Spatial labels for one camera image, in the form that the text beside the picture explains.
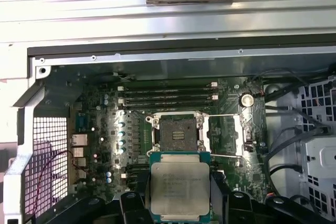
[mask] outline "red wire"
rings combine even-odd
[[[33,208],[33,214],[35,214],[35,212],[37,211],[37,202],[38,202],[38,196],[39,196],[39,194],[40,194],[40,186],[41,186],[41,180],[42,180],[42,175],[43,175],[43,172],[45,171],[45,169],[48,167],[48,165],[51,163],[51,161],[53,161],[54,159],[55,159],[55,157],[57,157],[58,155],[61,155],[61,154],[64,154],[64,153],[66,153],[66,152],[68,152],[68,153],[70,153],[71,155],[72,155],[72,165],[75,167],[75,168],[77,168],[77,169],[80,169],[80,170],[83,170],[86,174],[87,174],[87,172],[84,170],[84,169],[82,169],[82,168],[80,168],[80,167],[78,167],[77,165],[75,165],[74,164],[74,155],[73,155],[73,153],[71,152],[71,151],[69,151],[69,150],[65,150],[65,151],[62,151],[62,152],[59,152],[59,153],[57,153],[57,154],[55,154],[54,156],[52,156],[51,157],[51,159],[45,164],[45,166],[42,168],[42,170],[41,170],[41,172],[40,172],[40,176],[38,177],[38,183],[37,183],[37,188],[36,188],[36,199],[35,199],[35,204],[34,204],[34,208]]]

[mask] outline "circuit board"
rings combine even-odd
[[[155,148],[174,148],[167,142],[167,134],[175,140],[186,139],[179,146],[188,151],[200,151],[190,139],[203,134],[209,139],[212,154],[232,156],[213,156],[211,168],[225,174],[232,190],[245,191],[262,202],[269,188],[262,159],[268,151],[262,88],[261,81],[251,82],[248,78],[124,81],[86,86],[73,108],[75,133],[88,136],[87,145],[75,157],[86,159],[86,174],[76,177],[81,189],[111,201],[115,194],[134,189],[137,174],[149,169],[148,153]],[[249,108],[239,101],[246,93],[254,96],[254,105]],[[184,131],[184,126],[189,129],[194,123],[192,115],[181,114],[185,111],[206,115],[203,118],[208,120],[208,131]],[[153,126],[155,119],[148,119],[157,113],[167,113],[160,119],[160,130]],[[234,115],[239,116],[240,125]],[[241,158],[234,157],[238,138],[243,141]]]

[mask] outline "motherboard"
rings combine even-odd
[[[266,112],[260,80],[211,78],[87,85],[71,110],[73,184],[107,202],[133,190],[152,152],[210,152],[232,190],[262,202]]]

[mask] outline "cpu socket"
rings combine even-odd
[[[200,111],[162,112],[146,117],[152,124],[153,148],[157,151],[211,152],[209,117]]]

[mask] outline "screw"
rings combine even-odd
[[[235,196],[236,198],[243,198],[243,197],[244,197],[244,194],[242,194],[242,193],[234,193],[234,196]]]
[[[276,204],[283,204],[285,203],[283,199],[280,199],[280,198],[274,198],[273,201],[276,203]]]

